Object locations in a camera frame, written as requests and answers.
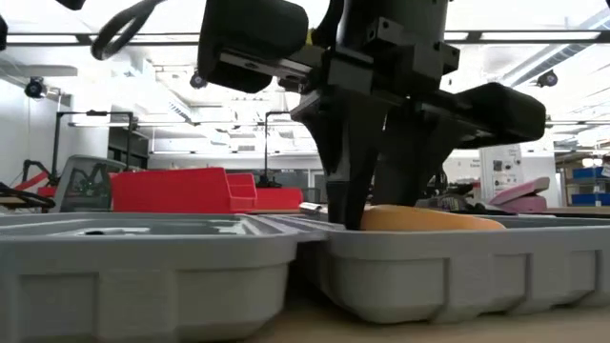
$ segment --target table surface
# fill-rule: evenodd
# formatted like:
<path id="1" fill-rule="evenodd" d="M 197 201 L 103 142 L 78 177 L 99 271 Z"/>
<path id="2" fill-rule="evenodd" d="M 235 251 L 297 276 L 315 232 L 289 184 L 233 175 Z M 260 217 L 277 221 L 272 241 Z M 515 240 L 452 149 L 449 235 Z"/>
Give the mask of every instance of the table surface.
<path id="1" fill-rule="evenodd" d="M 288 299 L 286 309 L 249 343 L 599 343 L 610 335 L 610 309 L 484 315 L 461 324 L 372 325 L 312 298 Z"/>
<path id="2" fill-rule="evenodd" d="M 550 208 L 549 213 L 581 213 L 581 214 L 610 214 L 610 206 L 570 206 L 564 208 Z"/>

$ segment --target poster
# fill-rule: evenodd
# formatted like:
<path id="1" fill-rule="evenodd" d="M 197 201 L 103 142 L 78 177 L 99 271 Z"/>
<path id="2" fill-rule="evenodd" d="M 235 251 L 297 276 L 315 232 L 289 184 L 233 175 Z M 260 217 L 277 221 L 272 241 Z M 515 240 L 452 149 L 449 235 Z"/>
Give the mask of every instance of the poster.
<path id="1" fill-rule="evenodd" d="M 489 200 L 498 193 L 523 183 L 519 144 L 483 148 L 481 156 L 481 193 Z"/>

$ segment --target yellow sponge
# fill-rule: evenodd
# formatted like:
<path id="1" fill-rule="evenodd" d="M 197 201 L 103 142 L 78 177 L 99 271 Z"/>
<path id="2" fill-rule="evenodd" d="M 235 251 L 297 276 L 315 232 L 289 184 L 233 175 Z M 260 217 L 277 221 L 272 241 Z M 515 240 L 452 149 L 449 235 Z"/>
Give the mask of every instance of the yellow sponge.
<path id="1" fill-rule="evenodd" d="M 365 209 L 360 228 L 364 231 L 492 231 L 506 228 L 497 221 L 473 215 L 453 214 L 405 206 L 379 205 Z"/>

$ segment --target black bracket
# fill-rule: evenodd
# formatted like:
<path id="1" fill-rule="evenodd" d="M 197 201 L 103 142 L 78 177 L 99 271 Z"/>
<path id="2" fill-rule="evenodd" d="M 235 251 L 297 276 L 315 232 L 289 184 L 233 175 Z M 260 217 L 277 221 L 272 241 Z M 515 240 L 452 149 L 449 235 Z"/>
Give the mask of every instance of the black bracket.
<path id="1" fill-rule="evenodd" d="M 130 155 L 132 152 L 132 133 L 135 129 L 135 123 L 133 121 L 133 112 L 130 111 L 59 111 L 55 115 L 55 135 L 53 138 L 53 158 L 51 164 L 51 173 L 49 180 L 59 180 L 59 175 L 57 172 L 57 154 L 59 151 L 59 133 L 61 132 L 61 118 L 67 114 L 86 114 L 87 116 L 113 116 L 113 115 L 121 115 L 127 116 L 128 118 L 128 139 L 127 139 L 127 157 L 125 159 L 125 164 L 127 167 L 125 170 L 128 170 L 130 167 Z"/>

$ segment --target red plastic crate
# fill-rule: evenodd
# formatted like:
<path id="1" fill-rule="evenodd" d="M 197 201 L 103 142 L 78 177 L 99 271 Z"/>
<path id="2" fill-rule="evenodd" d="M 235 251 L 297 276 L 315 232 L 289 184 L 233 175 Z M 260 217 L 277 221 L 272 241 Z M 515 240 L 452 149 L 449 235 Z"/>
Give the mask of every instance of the red plastic crate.
<path id="1" fill-rule="evenodd" d="M 239 213 L 250 197 L 232 195 L 222 168 L 122 172 L 113 177 L 115 212 Z"/>
<path id="2" fill-rule="evenodd" d="M 256 195 L 257 211 L 296 211 L 303 202 L 298 188 L 258 188 Z"/>
<path id="3" fill-rule="evenodd" d="M 256 183 L 254 175 L 250 173 L 228 173 L 227 182 L 231 196 L 250 199 L 250 203 L 243 212 L 250 212 L 256 208 Z"/>

